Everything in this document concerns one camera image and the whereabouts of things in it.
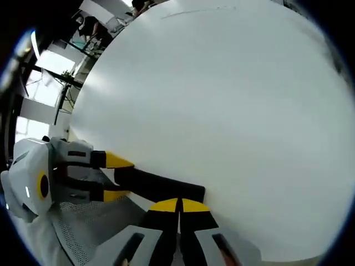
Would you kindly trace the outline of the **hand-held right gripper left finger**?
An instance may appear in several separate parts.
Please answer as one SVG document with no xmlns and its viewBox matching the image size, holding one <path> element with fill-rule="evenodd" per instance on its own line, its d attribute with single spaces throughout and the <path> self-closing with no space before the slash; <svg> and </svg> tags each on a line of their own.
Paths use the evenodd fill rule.
<svg viewBox="0 0 355 266">
<path fill-rule="evenodd" d="M 178 199 L 158 202 L 139 225 L 127 226 L 95 251 L 94 265 L 171 265 L 178 234 Z"/>
</svg>

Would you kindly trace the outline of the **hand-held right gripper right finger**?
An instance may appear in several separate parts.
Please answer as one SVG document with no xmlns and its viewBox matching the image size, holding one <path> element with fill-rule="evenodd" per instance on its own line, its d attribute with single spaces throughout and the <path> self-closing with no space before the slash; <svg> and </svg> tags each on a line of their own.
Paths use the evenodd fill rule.
<svg viewBox="0 0 355 266">
<path fill-rule="evenodd" d="M 238 233 L 222 228 L 209 208 L 182 199 L 180 250 L 185 265 L 261 265 L 261 252 Z"/>
</svg>

